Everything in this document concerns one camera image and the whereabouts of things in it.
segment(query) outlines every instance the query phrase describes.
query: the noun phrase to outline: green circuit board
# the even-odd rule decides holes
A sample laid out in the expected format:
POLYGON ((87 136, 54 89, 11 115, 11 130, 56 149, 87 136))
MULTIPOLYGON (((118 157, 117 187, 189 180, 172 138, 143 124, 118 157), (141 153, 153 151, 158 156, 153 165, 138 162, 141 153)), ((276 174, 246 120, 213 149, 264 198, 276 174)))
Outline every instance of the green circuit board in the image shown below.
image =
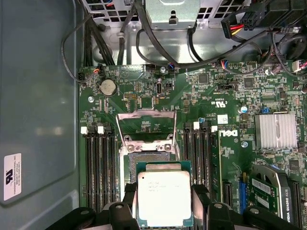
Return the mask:
MULTIPOLYGON (((229 63, 228 67, 242 72, 254 69, 256 65, 255 62, 229 63)), ((176 112, 180 158, 192 161, 192 165, 194 162, 192 184, 205 184, 206 170, 200 163, 202 151, 197 147, 197 153, 193 155, 186 139, 189 135, 191 141, 194 122, 200 122, 205 130, 211 127, 212 200, 224 201, 223 184, 227 182, 231 184, 228 187, 231 189, 231 206, 240 213, 245 200, 240 196, 239 183, 246 180, 245 173, 248 175, 253 164, 274 165, 286 171, 291 179, 300 182, 303 197, 304 186, 307 186, 307 121, 304 116, 307 99, 301 90, 307 80, 287 77, 283 72, 272 75, 270 72, 274 67, 268 64, 254 75, 246 76, 226 73, 213 64, 193 71, 168 68, 165 73, 152 65, 105 67, 104 74, 79 87, 80 127, 88 127, 91 132, 97 126, 104 126, 110 132, 109 136, 94 140, 80 135, 81 206, 91 206, 99 211, 105 203, 120 200, 121 180, 128 183, 132 179, 127 174, 125 178, 119 176, 123 165, 118 159, 121 138, 116 115, 144 109, 176 112), (106 79, 116 84, 116 92, 112 96, 104 96, 99 88, 106 79), (161 84, 161 89, 157 89, 157 83, 161 84), (93 97, 94 101, 89 102, 89 97, 93 97), (248 108, 247 113, 240 111, 243 106, 248 108), (256 147, 254 116, 275 112, 295 114, 299 148, 263 150, 256 147), (91 155, 95 150, 93 145, 101 150, 91 155), (95 173, 99 176, 93 178, 91 175, 95 173)), ((82 72, 89 76, 93 70, 94 67, 83 68, 82 72)), ((133 139, 164 138, 165 133, 171 132, 172 122, 147 117, 124 121, 120 125, 123 133, 133 136, 133 139)), ((202 135, 197 133, 195 137, 200 139, 202 135)), ((130 171, 129 162, 124 167, 125 172, 130 171)), ((306 219, 306 210, 302 206, 304 228, 306 219)))

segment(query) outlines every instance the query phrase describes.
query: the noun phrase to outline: motherboard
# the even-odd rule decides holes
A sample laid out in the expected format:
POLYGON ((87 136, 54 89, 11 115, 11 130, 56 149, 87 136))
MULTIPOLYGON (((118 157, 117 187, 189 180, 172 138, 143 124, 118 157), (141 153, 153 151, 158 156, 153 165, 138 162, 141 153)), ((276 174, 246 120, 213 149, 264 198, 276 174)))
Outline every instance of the motherboard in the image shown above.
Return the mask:
POLYGON ((191 184, 212 201, 265 207, 306 229, 307 79, 275 67, 103 67, 79 87, 80 205, 100 212, 122 200, 139 162, 190 161, 191 184))

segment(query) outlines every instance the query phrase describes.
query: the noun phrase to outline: sticker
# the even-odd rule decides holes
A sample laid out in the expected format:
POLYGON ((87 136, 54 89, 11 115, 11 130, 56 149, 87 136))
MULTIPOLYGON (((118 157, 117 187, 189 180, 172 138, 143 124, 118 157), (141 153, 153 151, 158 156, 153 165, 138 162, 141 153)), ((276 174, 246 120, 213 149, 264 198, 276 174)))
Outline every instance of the sticker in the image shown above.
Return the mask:
POLYGON ((265 206, 267 209, 270 209, 270 205, 269 205, 269 203, 268 203, 266 200, 262 199, 262 198, 259 197, 259 196, 257 196, 257 200, 258 200, 258 202, 259 202, 260 204, 262 204, 263 206, 265 206))
POLYGON ((21 153, 4 157, 4 200, 21 193, 21 153))
POLYGON ((265 184, 263 184, 263 183, 261 183, 261 182, 259 182, 259 181, 256 181, 256 180, 254 180, 254 179, 251 179, 251 183, 252 183, 252 185, 255 186, 256 188, 258 188, 258 189, 264 191, 265 193, 271 195, 271 188, 268 187, 267 185, 265 185, 265 184))
POLYGON ((218 115, 217 116, 217 124, 228 124, 228 115, 223 114, 223 115, 218 115))

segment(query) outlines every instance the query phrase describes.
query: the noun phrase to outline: blue connector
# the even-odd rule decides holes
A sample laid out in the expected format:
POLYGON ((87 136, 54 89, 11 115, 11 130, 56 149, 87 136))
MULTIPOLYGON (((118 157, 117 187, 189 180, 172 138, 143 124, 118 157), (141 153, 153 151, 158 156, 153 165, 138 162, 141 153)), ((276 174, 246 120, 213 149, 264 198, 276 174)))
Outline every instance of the blue connector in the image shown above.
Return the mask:
POLYGON ((246 201, 246 183, 243 181, 239 182, 239 194, 240 194, 240 214, 243 214, 244 210, 246 209, 247 206, 247 201, 246 201))
POLYGON ((270 112, 270 110, 269 110, 268 107, 264 107, 264 108, 261 110, 261 112, 262 112, 263 114, 268 114, 268 113, 270 112))

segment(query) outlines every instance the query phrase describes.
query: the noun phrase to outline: silver heatsink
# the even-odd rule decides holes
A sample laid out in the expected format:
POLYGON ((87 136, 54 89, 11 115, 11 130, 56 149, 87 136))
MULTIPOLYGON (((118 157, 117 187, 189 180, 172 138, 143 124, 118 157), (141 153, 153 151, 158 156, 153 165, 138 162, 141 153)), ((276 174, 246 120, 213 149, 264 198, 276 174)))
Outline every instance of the silver heatsink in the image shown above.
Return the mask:
POLYGON ((255 126, 257 148, 297 147, 294 114, 256 115, 255 126))

